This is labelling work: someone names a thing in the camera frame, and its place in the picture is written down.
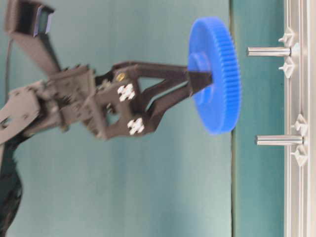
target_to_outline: metal frame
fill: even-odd
[[[284,236],[316,235],[316,1],[284,0],[284,47],[248,48],[248,56],[283,56],[285,135],[256,136],[285,146]]]

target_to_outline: teal backdrop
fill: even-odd
[[[258,134],[284,134],[283,58],[246,56],[246,47],[283,46],[283,0],[232,0],[231,22],[243,85],[233,132],[233,236],[282,237],[284,150],[258,147]]]
[[[197,17],[229,23],[227,0],[48,2],[62,66],[89,63],[98,74],[125,60],[186,64]],[[0,25],[4,9],[0,0]],[[6,46],[0,31],[1,78]],[[44,74],[14,46],[10,88],[38,80]],[[9,237],[231,236],[231,135],[207,134],[192,100],[143,138],[99,141],[76,124],[36,135],[15,157],[24,195]]]

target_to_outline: screw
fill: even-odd
[[[122,81],[125,79],[125,74],[124,73],[120,73],[118,76],[117,76],[117,81]]]

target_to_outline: metal rod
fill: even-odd
[[[247,56],[273,56],[273,57],[287,57],[290,56],[291,49],[284,47],[248,47]]]
[[[255,137],[255,144],[258,146],[302,145],[303,137],[299,135],[258,135]]]

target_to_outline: black wire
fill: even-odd
[[[8,42],[8,49],[5,60],[5,76],[4,76],[4,102],[6,103],[9,99],[9,74],[10,74],[10,58],[12,51],[13,39]]]

